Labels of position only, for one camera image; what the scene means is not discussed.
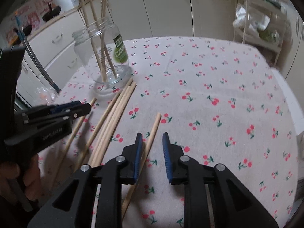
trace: plastic bag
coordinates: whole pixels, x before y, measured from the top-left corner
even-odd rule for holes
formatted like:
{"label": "plastic bag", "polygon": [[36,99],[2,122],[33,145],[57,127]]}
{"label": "plastic bag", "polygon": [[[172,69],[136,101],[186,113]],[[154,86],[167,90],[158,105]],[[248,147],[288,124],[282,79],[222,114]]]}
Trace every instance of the plastic bag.
{"label": "plastic bag", "polygon": [[[246,20],[246,9],[243,5],[238,4],[236,9],[237,18],[232,23],[234,28],[244,29]],[[266,30],[270,23],[270,18],[253,7],[249,7],[248,11],[248,28],[246,33],[252,36],[259,37],[259,32]]]}
{"label": "plastic bag", "polygon": [[57,93],[53,88],[40,87],[36,91],[37,97],[34,100],[35,105],[50,105],[57,98]]}
{"label": "plastic bag", "polygon": [[261,39],[269,42],[269,43],[272,43],[272,44],[278,44],[279,41],[280,41],[280,35],[279,35],[279,32],[277,30],[269,30],[269,29],[266,29],[264,31],[259,31],[259,36]]}

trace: white cabinet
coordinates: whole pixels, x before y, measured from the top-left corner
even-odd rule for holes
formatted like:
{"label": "white cabinet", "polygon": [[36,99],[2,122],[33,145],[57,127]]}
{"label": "white cabinet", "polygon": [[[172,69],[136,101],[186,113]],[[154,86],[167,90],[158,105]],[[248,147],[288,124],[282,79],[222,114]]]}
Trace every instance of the white cabinet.
{"label": "white cabinet", "polygon": [[304,110],[304,40],[301,38],[297,55],[287,75],[286,81]]}
{"label": "white cabinet", "polygon": [[144,0],[152,36],[193,37],[190,0]]}
{"label": "white cabinet", "polygon": [[281,69],[281,74],[284,78],[287,77],[288,72],[295,60],[295,56],[297,54],[300,40],[301,40],[301,32],[303,30],[303,23],[300,15],[291,5],[287,5],[282,3],[282,6],[285,7],[287,12],[287,18],[290,22],[291,29],[291,39],[288,42],[287,40],[283,41],[282,50],[279,55],[279,59],[277,61],[277,65]]}
{"label": "white cabinet", "polygon": [[[74,51],[74,43],[70,44],[65,48],[60,54],[58,54],[46,67],[45,70],[52,78],[52,80],[57,84],[57,86],[62,89],[66,83],[72,78],[73,74],[81,67],[81,61]],[[39,79],[47,86],[50,84],[47,80],[39,75]]]}
{"label": "white cabinet", "polygon": [[191,0],[191,7],[195,37],[233,39],[236,0]]}
{"label": "white cabinet", "polygon": [[[72,33],[84,26],[78,11],[63,17],[35,36],[29,44],[43,67],[46,67],[65,47],[73,42]],[[27,54],[27,64],[38,76],[40,71]]]}
{"label": "white cabinet", "polygon": [[23,60],[16,91],[29,105],[33,106],[35,105],[34,100],[37,97],[37,88],[40,87],[44,87],[44,85]]}
{"label": "white cabinet", "polygon": [[152,36],[143,0],[108,0],[108,8],[124,40]]}

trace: wooden dowel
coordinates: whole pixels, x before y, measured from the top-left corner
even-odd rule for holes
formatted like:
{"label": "wooden dowel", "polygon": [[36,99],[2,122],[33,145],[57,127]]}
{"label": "wooden dowel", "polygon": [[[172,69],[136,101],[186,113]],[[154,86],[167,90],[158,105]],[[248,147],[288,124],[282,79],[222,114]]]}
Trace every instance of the wooden dowel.
{"label": "wooden dowel", "polygon": [[96,151],[99,150],[98,147],[99,147],[100,141],[101,141],[101,139],[102,139],[102,137],[103,137],[103,135],[104,135],[104,133],[105,133],[105,130],[107,129],[107,127],[108,127],[108,125],[109,125],[109,123],[110,123],[110,120],[112,119],[112,116],[113,116],[113,114],[114,114],[114,112],[115,112],[117,106],[119,105],[119,103],[120,103],[120,101],[121,101],[123,95],[125,94],[125,92],[126,92],[126,90],[127,90],[127,87],[128,87],[129,85],[131,85],[132,81],[133,81],[133,78],[131,77],[131,78],[128,80],[128,82],[127,82],[126,86],[124,87],[123,91],[121,92],[120,96],[119,96],[118,99],[116,100],[116,102],[115,102],[115,104],[114,104],[112,110],[110,111],[110,113],[109,113],[109,115],[108,115],[106,121],[104,122],[104,124],[103,124],[103,126],[102,126],[102,128],[101,128],[101,132],[100,132],[100,134],[99,134],[98,140],[97,140],[97,142],[96,142],[96,144],[95,144],[95,147],[94,147],[94,149],[93,149],[93,152],[92,152],[92,154],[91,154],[91,156],[90,156],[90,159],[89,159],[89,162],[88,162],[89,165],[91,165],[92,160],[93,160],[93,158],[94,158],[94,156],[95,156],[95,154],[96,154]]}
{"label": "wooden dowel", "polygon": [[96,26],[98,26],[97,15],[96,15],[96,12],[95,12],[95,9],[94,9],[94,6],[93,6],[93,1],[89,0],[89,3],[90,3],[90,6],[91,6],[91,10],[92,10],[94,21],[96,22]]}
{"label": "wooden dowel", "polygon": [[[91,100],[91,102],[90,102],[90,105],[93,106],[93,104],[95,103],[95,101],[96,101],[96,98],[93,98],[93,99]],[[75,128],[74,128],[74,130],[72,131],[72,133],[71,133],[71,135],[70,135],[70,137],[69,137],[69,139],[68,139],[68,141],[67,141],[67,143],[66,143],[66,145],[65,145],[64,150],[63,150],[62,152],[60,152],[60,154],[59,154],[59,159],[58,159],[58,161],[57,161],[58,164],[57,164],[57,166],[56,166],[56,169],[55,169],[55,171],[54,171],[54,174],[52,175],[53,178],[52,178],[51,181],[50,181],[49,189],[52,189],[52,188],[53,188],[54,183],[55,183],[55,180],[56,180],[57,175],[58,175],[58,172],[59,172],[60,167],[61,167],[61,165],[62,165],[62,162],[63,162],[64,158],[66,157],[67,152],[69,151],[69,148],[70,148],[70,146],[71,146],[71,144],[72,144],[72,142],[73,142],[73,139],[75,138],[75,135],[77,134],[78,130],[80,129],[80,127],[81,127],[81,125],[82,125],[83,120],[85,119],[85,117],[86,117],[86,116],[82,116],[82,117],[79,118],[79,120],[78,120],[78,122],[77,122],[77,124],[76,124],[76,126],[75,126]]]}
{"label": "wooden dowel", "polygon": [[103,122],[105,121],[105,119],[107,118],[109,112],[111,111],[113,105],[115,104],[116,100],[118,99],[120,95],[120,92],[116,93],[116,95],[114,96],[114,98],[112,99],[112,101],[109,103],[108,107],[106,108],[106,110],[104,111],[104,113],[102,114],[99,122],[97,123],[93,134],[91,135],[91,137],[89,138],[89,140],[87,141],[85,148],[80,152],[79,156],[78,156],[78,160],[77,163],[75,164],[74,167],[74,171],[76,171],[83,163],[83,160],[85,159],[87,152],[89,150],[89,147],[91,146],[93,140],[95,139],[97,133],[99,132],[101,126],[103,125]]}
{"label": "wooden dowel", "polygon": [[[97,15],[96,15],[96,12],[95,12],[95,9],[94,9],[94,6],[93,6],[93,1],[92,0],[89,0],[89,3],[90,3],[90,6],[91,6],[91,10],[92,10],[92,14],[93,14],[93,18],[94,18],[94,21],[96,23],[96,26],[98,27],[99,24],[98,24],[98,21],[97,21]],[[113,62],[111,60],[111,57],[110,57],[110,54],[108,52],[108,49],[106,47],[106,45],[104,44],[104,47],[100,46],[100,51],[102,51],[102,49],[104,48],[104,52],[105,52],[105,55],[108,59],[108,62],[109,62],[109,65],[110,65],[110,68],[114,74],[114,77],[115,79],[117,79],[117,75],[116,75],[116,71],[115,71],[115,68],[113,66]]]}
{"label": "wooden dowel", "polygon": [[[86,26],[88,26],[89,25],[89,19],[88,19],[88,15],[87,15],[87,12],[86,12],[84,0],[80,0],[80,4],[82,6],[83,17],[85,19],[85,24],[86,24]],[[91,37],[91,45],[92,45],[92,48],[93,48],[94,55],[96,57],[97,64],[98,64],[100,72],[101,72],[102,81],[107,82],[107,74],[105,72],[105,66],[103,67],[103,65],[102,65],[102,63],[99,59],[98,52],[97,52],[97,49],[96,49],[96,46],[94,44],[94,41],[93,41],[92,37]]]}
{"label": "wooden dowel", "polygon": [[[153,140],[154,140],[154,137],[155,137],[158,125],[159,125],[159,121],[161,120],[161,117],[162,117],[162,115],[160,113],[157,113],[155,122],[154,122],[152,130],[151,130],[151,134],[150,134],[148,143],[147,143],[146,147],[144,148],[144,150],[142,152],[142,156],[141,156],[141,160],[140,160],[139,176],[140,176],[140,173],[141,173],[141,171],[143,169],[145,161],[146,161],[146,159],[147,159],[147,157],[149,155],[149,152],[150,152],[150,149],[151,149],[151,146],[152,146],[152,143],[153,143]],[[123,204],[121,206],[121,216],[122,216],[122,219],[124,219],[125,213],[127,211],[129,203],[131,201],[132,194],[133,194],[134,190],[136,189],[136,186],[137,186],[137,183],[135,185],[130,186],[130,188],[128,190],[128,193],[126,195],[126,198],[125,198],[125,200],[124,200],[124,202],[123,202]]]}
{"label": "wooden dowel", "polygon": [[115,130],[117,124],[118,124],[118,121],[119,121],[119,119],[120,119],[128,101],[129,101],[129,98],[131,97],[135,87],[136,87],[135,82],[133,82],[131,86],[127,87],[127,90],[126,90],[121,102],[119,103],[115,113],[113,114],[113,118],[110,121],[110,123],[109,123],[109,125],[108,125],[108,127],[107,127],[107,129],[104,133],[104,137],[102,138],[102,140],[100,142],[101,146],[99,148],[99,151],[96,152],[97,156],[96,156],[95,160],[92,161],[92,165],[91,165],[92,167],[96,167],[96,166],[99,166],[101,164],[102,159],[103,159],[103,157],[105,155],[105,152],[108,148],[108,145],[110,143],[110,139],[112,137],[112,134],[113,134],[113,132],[114,132],[114,130]]}
{"label": "wooden dowel", "polygon": [[126,92],[128,92],[128,90],[130,90],[130,86],[126,86],[124,89],[124,93],[122,93],[120,95],[120,100],[118,102],[116,102],[116,107],[115,109],[112,110],[111,116],[109,116],[109,118],[106,121],[106,124],[103,126],[101,133],[99,135],[97,144],[96,144],[96,151],[93,151],[93,154],[91,155],[91,158],[89,160],[89,165],[91,165],[92,167],[94,167],[93,165],[96,165],[96,162],[98,161],[98,157],[100,157],[99,152],[101,151],[101,147],[102,147],[102,142],[104,141],[105,137],[106,137],[106,133],[108,132],[108,129],[112,123],[112,120],[116,114],[116,110],[119,109],[119,107],[121,107],[121,105],[124,102],[124,98],[126,97]]}
{"label": "wooden dowel", "polygon": [[[104,22],[104,17],[105,17],[105,10],[106,10],[106,4],[107,4],[107,0],[102,0],[102,4],[101,4],[101,23]],[[105,66],[105,41],[104,41],[104,37],[105,34],[102,33],[101,37],[100,37],[100,50],[101,50],[101,65]]]}

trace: cherry print tablecloth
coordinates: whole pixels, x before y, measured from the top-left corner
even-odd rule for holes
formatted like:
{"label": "cherry print tablecloth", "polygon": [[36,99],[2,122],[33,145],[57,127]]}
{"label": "cherry print tablecloth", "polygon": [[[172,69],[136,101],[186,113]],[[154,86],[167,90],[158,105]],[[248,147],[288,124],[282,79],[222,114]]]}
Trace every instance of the cherry print tablecloth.
{"label": "cherry print tablecloth", "polygon": [[[134,143],[137,132],[147,140],[157,112],[162,119],[123,227],[183,226],[183,186],[168,183],[164,132],[201,164],[225,164],[283,227],[297,186],[297,145],[283,93],[259,51],[235,42],[185,37],[136,39],[125,45],[137,87],[103,163]],[[57,186],[71,174],[78,151],[118,89],[96,85],[84,67],[63,88],[57,103],[98,99],[70,147]],[[46,189],[66,141],[40,153]],[[127,190],[123,186],[123,198]],[[44,199],[49,195],[45,191]]]}

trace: jar label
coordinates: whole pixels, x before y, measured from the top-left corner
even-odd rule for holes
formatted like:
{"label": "jar label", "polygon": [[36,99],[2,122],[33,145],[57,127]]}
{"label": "jar label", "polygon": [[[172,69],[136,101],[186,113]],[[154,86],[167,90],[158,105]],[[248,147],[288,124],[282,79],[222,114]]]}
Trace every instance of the jar label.
{"label": "jar label", "polygon": [[129,56],[120,34],[114,38],[114,43],[116,46],[114,49],[114,59],[119,63],[125,63],[128,60]]}

